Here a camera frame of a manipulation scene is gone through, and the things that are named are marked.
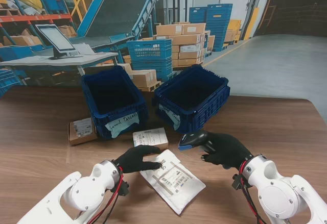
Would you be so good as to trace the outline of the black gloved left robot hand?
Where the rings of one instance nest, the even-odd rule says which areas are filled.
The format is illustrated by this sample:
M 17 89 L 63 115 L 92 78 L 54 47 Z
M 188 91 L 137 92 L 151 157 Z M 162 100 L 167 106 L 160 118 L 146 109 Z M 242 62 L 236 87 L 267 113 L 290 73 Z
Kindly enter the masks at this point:
M 160 148 L 151 145 L 139 145 L 127 150 L 113 160 L 113 163 L 122 169 L 123 173 L 133 173 L 146 170 L 157 170 L 162 167 L 160 162 L 145 162 L 144 156 L 159 154 Z

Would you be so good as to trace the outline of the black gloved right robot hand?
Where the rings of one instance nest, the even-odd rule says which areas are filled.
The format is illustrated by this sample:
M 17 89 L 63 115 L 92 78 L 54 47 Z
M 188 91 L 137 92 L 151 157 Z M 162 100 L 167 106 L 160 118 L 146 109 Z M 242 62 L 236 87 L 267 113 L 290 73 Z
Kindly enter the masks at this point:
M 204 162 L 239 170 L 245 160 L 253 157 L 253 154 L 232 135 L 211 132 L 208 132 L 207 135 L 215 153 L 202 155 L 201 160 Z

